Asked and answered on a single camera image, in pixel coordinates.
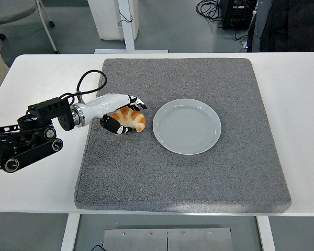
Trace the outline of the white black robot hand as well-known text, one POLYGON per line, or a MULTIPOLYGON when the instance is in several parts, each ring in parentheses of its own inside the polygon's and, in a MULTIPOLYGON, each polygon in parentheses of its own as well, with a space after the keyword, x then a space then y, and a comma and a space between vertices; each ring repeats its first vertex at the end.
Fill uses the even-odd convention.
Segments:
POLYGON ((88 125, 94 118, 100 119, 100 125, 115 135, 135 129, 144 130, 147 121, 139 107, 146 108, 137 97, 123 94, 105 94, 86 104, 74 104, 72 114, 77 127, 88 125))

